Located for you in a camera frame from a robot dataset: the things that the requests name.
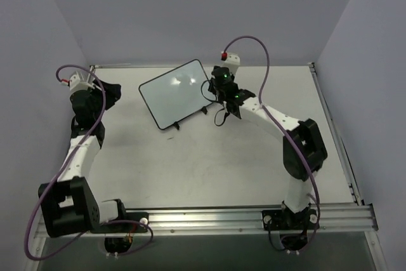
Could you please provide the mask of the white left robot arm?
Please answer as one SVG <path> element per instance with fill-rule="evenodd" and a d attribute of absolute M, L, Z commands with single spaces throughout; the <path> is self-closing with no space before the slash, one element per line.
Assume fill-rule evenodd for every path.
<path fill-rule="evenodd" d="M 105 127 L 99 116 L 121 98 L 121 86 L 97 80 L 81 81 L 75 76 L 67 83 L 74 111 L 69 151 L 56 182 L 43 183 L 38 190 L 43 200 L 41 212 L 46 231 L 50 237 L 61 237 L 97 232 L 105 223 L 111 231 L 122 232 L 128 224 L 122 201 L 97 201 L 87 181 L 105 139 Z"/>

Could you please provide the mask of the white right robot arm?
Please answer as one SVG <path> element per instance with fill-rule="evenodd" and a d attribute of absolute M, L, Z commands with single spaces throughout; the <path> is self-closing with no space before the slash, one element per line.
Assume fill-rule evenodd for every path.
<path fill-rule="evenodd" d="M 310 205 L 311 192 L 319 201 L 315 176 L 328 156 L 318 124 L 313 119 L 290 117 L 261 103 L 253 92 L 239 88 L 227 67 L 213 68 L 209 91 L 225 106 L 226 115 L 253 123 L 281 140 L 282 162 L 290 176 L 282 221 L 289 228 L 298 227 L 305 220 L 303 211 Z"/>

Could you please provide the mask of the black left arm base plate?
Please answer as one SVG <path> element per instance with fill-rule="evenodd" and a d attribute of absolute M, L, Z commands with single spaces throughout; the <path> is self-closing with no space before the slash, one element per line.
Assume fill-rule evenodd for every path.
<path fill-rule="evenodd" d="M 131 220 L 131 223 L 113 223 L 110 225 L 100 225 L 91 231 L 93 234 L 128 234 L 128 233 L 147 233 L 148 230 L 140 224 L 134 223 L 134 221 L 148 223 L 149 213 L 145 211 L 141 212 L 129 212 L 124 217 L 124 220 Z"/>

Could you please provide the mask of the small white whiteboard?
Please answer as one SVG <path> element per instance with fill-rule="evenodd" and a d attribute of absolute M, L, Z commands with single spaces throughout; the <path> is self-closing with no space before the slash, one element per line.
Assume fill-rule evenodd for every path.
<path fill-rule="evenodd" d="M 140 84 L 138 91 L 157 127 L 165 130 L 215 101 L 208 81 L 201 61 L 193 59 Z"/>

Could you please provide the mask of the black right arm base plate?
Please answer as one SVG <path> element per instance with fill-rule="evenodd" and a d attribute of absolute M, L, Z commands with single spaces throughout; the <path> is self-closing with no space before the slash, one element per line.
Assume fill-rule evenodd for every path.
<path fill-rule="evenodd" d="M 317 212 L 315 209 L 305 209 L 302 212 L 293 213 L 289 209 L 271 209 L 261 212 L 263 228 L 270 231 L 283 230 L 314 230 L 319 229 Z"/>

